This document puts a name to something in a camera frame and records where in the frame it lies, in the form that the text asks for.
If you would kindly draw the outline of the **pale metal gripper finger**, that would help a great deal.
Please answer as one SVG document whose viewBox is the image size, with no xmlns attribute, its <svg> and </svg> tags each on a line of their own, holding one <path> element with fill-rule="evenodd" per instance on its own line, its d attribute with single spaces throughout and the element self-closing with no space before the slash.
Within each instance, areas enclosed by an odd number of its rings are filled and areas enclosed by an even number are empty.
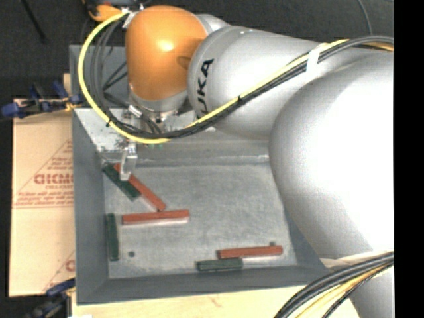
<svg viewBox="0 0 424 318">
<path fill-rule="evenodd" d="M 122 164 L 127 157 L 124 150 L 119 151 L 102 151 L 98 153 L 101 164 Z"/>
<path fill-rule="evenodd" d="M 137 145 L 127 145 L 121 154 L 120 179 L 129 181 L 138 160 Z"/>
</svg>

